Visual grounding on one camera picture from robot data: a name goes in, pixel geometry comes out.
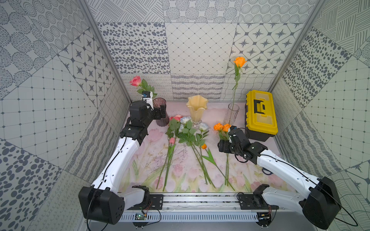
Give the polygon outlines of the orange rose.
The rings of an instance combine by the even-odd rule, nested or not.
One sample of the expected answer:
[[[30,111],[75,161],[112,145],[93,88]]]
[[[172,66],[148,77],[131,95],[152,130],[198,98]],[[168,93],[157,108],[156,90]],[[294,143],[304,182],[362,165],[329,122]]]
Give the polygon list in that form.
[[[222,129],[223,129],[223,125],[221,123],[214,125],[214,130],[218,132],[220,140],[226,141],[224,140]]]
[[[239,84],[239,80],[241,78],[241,69],[242,67],[246,64],[246,60],[244,57],[237,57],[235,60],[234,60],[234,70],[235,70],[235,77],[234,77],[234,81],[235,81],[235,85],[233,87],[233,98],[232,98],[232,107],[231,107],[231,110],[234,110],[234,104],[235,104],[235,97],[236,97],[236,90],[237,90],[237,87],[238,87],[238,84]]]
[[[224,140],[226,140],[226,141],[229,141],[228,130],[230,129],[230,127],[231,126],[229,124],[224,124],[223,125],[222,132],[223,132]],[[229,155],[228,154],[226,155],[225,176],[226,176],[225,184],[226,184],[226,186],[229,186],[229,183],[228,183],[228,176],[229,176]]]

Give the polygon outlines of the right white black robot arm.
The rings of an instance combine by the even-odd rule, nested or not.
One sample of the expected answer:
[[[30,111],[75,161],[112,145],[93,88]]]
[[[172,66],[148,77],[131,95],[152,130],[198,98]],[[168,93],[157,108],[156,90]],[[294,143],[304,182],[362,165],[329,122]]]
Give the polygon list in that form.
[[[245,133],[232,126],[226,130],[226,138],[218,143],[222,153],[234,154],[245,162],[263,167],[289,184],[295,191],[288,192],[261,184],[253,192],[257,204],[286,208],[302,214],[317,228],[326,230],[341,210],[335,183],[304,172],[286,162],[259,142],[251,143]]]

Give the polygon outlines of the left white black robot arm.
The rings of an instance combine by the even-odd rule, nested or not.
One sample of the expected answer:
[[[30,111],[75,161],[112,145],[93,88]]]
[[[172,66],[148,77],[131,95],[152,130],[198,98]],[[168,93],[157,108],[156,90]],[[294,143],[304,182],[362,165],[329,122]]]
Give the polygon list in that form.
[[[133,186],[125,195],[119,195],[119,186],[130,160],[148,135],[149,125],[153,120],[160,120],[166,115],[164,105],[154,107],[145,101],[136,101],[130,105],[130,117],[120,133],[112,157],[92,185],[82,187],[79,192],[78,198],[86,220],[114,225],[124,211],[132,207],[150,207],[152,201],[146,186]]]

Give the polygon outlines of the purple glass vase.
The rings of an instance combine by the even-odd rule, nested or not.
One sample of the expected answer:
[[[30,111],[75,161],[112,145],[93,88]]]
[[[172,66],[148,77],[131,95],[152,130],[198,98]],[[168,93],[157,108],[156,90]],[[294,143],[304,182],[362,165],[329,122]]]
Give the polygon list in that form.
[[[163,98],[153,100],[155,120],[158,126],[165,127],[169,124],[169,116],[167,114],[167,102]]]

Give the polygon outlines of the yellow black toolbox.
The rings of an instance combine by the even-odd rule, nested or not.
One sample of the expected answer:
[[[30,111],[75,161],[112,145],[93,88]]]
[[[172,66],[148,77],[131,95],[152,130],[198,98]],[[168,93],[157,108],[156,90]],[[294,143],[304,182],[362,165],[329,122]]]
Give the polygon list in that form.
[[[246,94],[245,130],[249,138],[267,141],[278,133],[273,96],[266,91],[252,90]]]

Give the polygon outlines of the orange tulip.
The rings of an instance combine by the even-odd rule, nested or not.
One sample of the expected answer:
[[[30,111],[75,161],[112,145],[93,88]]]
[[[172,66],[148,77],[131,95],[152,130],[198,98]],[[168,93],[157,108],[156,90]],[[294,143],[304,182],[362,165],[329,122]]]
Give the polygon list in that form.
[[[206,159],[207,161],[211,162],[214,166],[216,166],[216,168],[220,171],[220,173],[221,173],[221,174],[222,174],[222,176],[224,177],[226,186],[230,186],[230,187],[235,191],[234,187],[231,185],[231,183],[230,183],[230,181],[229,181],[229,178],[228,178],[228,168],[226,169],[226,174],[224,174],[224,173],[221,171],[221,169],[218,167],[218,165],[217,165],[217,163],[216,163],[216,161],[215,161],[215,159],[214,159],[214,157],[213,157],[213,155],[212,155],[212,152],[211,152],[211,150],[207,147],[207,145],[206,145],[206,144],[203,144],[203,145],[201,146],[201,149],[206,150],[206,151],[207,151],[207,154],[208,154],[207,156],[202,156],[202,157],[203,157],[204,159]]]

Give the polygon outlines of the clear glass vase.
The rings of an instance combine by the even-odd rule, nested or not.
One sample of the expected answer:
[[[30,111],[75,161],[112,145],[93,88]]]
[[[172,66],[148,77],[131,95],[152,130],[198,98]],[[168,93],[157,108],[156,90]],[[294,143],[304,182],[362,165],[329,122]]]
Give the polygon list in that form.
[[[234,125],[240,107],[236,103],[230,103],[227,108],[227,113],[224,117],[223,124]]]

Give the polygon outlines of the cream ruffled glass vase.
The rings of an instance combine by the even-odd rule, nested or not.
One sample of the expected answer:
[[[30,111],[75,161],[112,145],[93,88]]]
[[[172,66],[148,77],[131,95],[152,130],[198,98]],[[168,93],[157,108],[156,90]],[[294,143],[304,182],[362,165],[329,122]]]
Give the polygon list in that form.
[[[201,118],[205,110],[207,110],[208,99],[201,95],[195,95],[188,97],[188,102],[186,106],[190,111],[191,121],[194,127],[198,127],[201,123]]]

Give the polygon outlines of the left circuit board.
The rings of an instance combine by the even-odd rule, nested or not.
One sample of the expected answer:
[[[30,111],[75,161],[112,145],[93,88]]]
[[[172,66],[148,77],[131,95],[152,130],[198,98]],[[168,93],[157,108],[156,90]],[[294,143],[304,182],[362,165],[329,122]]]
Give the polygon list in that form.
[[[133,225],[137,228],[143,228],[148,224],[147,218],[144,214],[136,213],[133,220]]]

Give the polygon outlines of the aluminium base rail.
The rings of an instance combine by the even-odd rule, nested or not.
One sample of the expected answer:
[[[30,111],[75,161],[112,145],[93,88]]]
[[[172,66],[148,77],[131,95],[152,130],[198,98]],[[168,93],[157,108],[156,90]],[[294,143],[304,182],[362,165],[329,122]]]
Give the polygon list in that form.
[[[288,209],[301,213],[299,202],[304,197],[294,192],[267,188],[263,193],[150,193],[142,203],[134,200],[136,195],[119,193],[120,199],[128,200],[126,210],[169,210],[169,211],[217,211],[248,210],[267,211]]]

